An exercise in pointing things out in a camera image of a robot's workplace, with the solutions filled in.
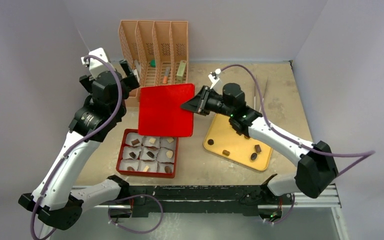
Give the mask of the red lid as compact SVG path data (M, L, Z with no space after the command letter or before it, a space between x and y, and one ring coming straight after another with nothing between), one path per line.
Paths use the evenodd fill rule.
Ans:
M194 114L181 105L195 95L192 83L147 86L140 89L138 133L145 136L193 135Z

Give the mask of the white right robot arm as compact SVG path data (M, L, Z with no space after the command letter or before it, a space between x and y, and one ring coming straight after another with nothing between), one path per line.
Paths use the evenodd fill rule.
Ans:
M247 105L245 92L237 83L227 83L218 93L204 85L199 92L182 93L176 85L143 87L140 90L138 131L157 137L181 137L186 122L182 116L216 113L228 118L239 135L268 145L296 166L294 175L273 175L264 183L260 196L268 204L280 195L303 193L316 199L339 176L331 147L313 143L270 122L265 113Z

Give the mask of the white chocolate oval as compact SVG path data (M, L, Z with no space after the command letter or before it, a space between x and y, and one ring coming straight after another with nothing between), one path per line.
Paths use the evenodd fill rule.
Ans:
M174 155L174 152L173 152L172 150L168 150L168 151L166 152L166 157L167 157L168 159L171 159L171 158L173 157L173 155Z

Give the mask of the white chocolate square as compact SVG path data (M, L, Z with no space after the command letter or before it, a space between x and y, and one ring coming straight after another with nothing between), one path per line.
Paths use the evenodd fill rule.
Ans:
M174 141L174 138L168 137L166 140L167 140L168 143L172 143Z

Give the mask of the metal tongs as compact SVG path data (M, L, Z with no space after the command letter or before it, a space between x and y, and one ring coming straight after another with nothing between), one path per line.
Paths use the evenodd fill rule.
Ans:
M262 113L262 102L264 102L266 91L269 83L269 77L264 80L258 80L258 84L254 84L254 97L253 97L253 108Z

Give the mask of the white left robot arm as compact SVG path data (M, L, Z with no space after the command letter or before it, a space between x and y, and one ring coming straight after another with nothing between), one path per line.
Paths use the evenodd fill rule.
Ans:
M45 178L33 192L22 194L18 200L31 212L32 235L36 220L52 231L67 230L87 210L107 201L122 205L129 199L128 183L115 175L97 185L73 190L86 162L126 114L125 100L130 92L140 86L124 60L119 62L122 71L102 57L87 55L82 61L89 74L79 81L88 96L75 112L61 151Z

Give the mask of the brown chocolate piece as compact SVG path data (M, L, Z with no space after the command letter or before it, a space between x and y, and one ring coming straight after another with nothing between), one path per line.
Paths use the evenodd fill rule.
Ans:
M139 139L135 139L133 141L130 142L132 146L136 146L136 145L139 145L141 143L141 141Z

